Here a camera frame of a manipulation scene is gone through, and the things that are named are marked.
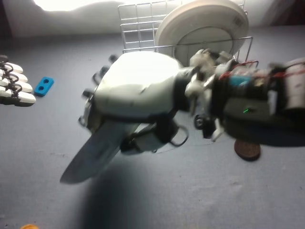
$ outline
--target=metal wire basket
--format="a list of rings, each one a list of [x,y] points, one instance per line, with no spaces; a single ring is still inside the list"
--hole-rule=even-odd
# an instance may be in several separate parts
[[[240,0],[239,6],[244,9],[245,0]],[[175,56],[177,48],[186,53],[185,60],[180,60],[184,65],[189,65],[189,59],[199,49],[207,46],[216,47],[225,42],[244,42],[237,53],[230,53],[237,61],[248,60],[253,37],[219,40],[179,45],[155,46],[155,33],[163,19],[175,8],[183,4],[182,0],[162,0],[139,4],[124,4],[118,7],[121,20],[121,32],[124,44],[123,53],[136,51],[151,51],[170,53]]]

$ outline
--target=blue toy brick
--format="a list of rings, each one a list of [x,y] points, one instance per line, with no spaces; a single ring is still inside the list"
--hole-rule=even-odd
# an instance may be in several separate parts
[[[54,80],[50,77],[43,77],[39,84],[36,86],[34,93],[37,96],[45,96],[49,89],[52,87]]]

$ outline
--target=wooden disc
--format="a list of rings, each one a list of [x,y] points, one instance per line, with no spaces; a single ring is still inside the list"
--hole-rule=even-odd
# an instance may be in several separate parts
[[[246,161],[255,161],[261,154],[259,144],[244,142],[238,139],[235,141],[234,150],[239,157]]]

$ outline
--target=metal wire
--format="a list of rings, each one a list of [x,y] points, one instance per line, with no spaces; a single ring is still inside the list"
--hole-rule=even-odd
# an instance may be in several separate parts
[[[231,40],[200,42],[192,44],[155,46],[155,33],[159,25],[172,10],[181,6],[182,4],[183,0],[161,0],[155,2],[150,1],[138,4],[120,5],[118,7],[118,11],[121,20],[121,33],[124,44],[123,53],[143,50],[159,52],[160,50],[171,49],[167,53],[171,53],[172,57],[174,57],[177,47],[187,46],[186,58],[187,63],[189,63],[189,54],[191,54],[189,53],[190,46],[201,45],[203,48],[204,44],[209,43],[244,40],[244,45],[242,47],[243,58],[241,58],[240,50],[236,54],[230,54],[232,56],[235,54],[234,57],[238,61],[245,62],[248,60],[253,37],[243,37]],[[239,4],[239,6],[244,9],[244,4],[245,0],[242,0],[242,4]]]

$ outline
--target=table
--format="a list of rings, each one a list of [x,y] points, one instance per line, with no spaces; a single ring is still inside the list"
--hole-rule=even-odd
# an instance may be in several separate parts
[[[305,26],[252,29],[250,59],[305,56]],[[177,121],[188,142],[159,153],[118,154],[97,179],[79,185],[60,176],[88,139],[78,117],[91,76],[122,53],[119,34],[21,39],[0,52],[23,67],[34,87],[55,80],[34,106],[0,105],[0,228],[300,229],[305,224],[305,149],[262,146],[256,162],[240,159],[234,139],[202,139],[188,114]]]

